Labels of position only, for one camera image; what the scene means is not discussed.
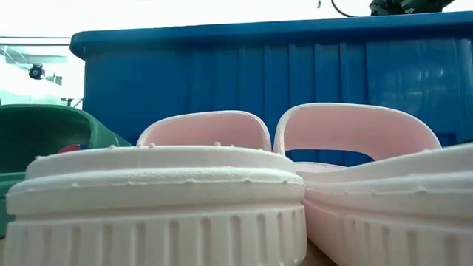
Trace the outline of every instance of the slipper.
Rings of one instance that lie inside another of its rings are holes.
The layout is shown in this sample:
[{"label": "slipper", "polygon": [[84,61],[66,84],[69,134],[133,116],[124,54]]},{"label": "slipper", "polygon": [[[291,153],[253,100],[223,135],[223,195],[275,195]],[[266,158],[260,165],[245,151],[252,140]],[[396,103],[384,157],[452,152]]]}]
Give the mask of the slipper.
[{"label": "slipper", "polygon": [[471,265],[473,145],[442,149],[432,130],[377,106],[310,103],[279,121],[273,150],[357,151],[359,166],[296,163],[307,235],[345,265]]},{"label": "slipper", "polygon": [[0,106],[0,125],[0,237],[13,219],[5,210],[5,194],[24,179],[37,156],[72,151],[78,144],[88,149],[129,146],[93,116],[66,106]]},{"label": "slipper", "polygon": [[170,117],[134,148],[31,163],[7,195],[17,219],[5,266],[298,265],[307,249],[303,199],[302,178],[270,150],[258,117]]}]

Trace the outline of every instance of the blue plastic crate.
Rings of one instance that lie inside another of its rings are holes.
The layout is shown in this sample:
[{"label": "blue plastic crate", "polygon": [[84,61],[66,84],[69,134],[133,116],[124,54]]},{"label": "blue plastic crate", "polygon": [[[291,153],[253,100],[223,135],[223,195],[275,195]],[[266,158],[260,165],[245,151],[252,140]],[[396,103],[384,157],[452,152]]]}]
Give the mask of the blue plastic crate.
[{"label": "blue plastic crate", "polygon": [[71,50],[86,62],[84,110],[132,142],[172,115],[241,109],[273,134],[292,106],[342,102],[408,112],[451,145],[473,138],[472,39],[463,12],[85,32]]}]

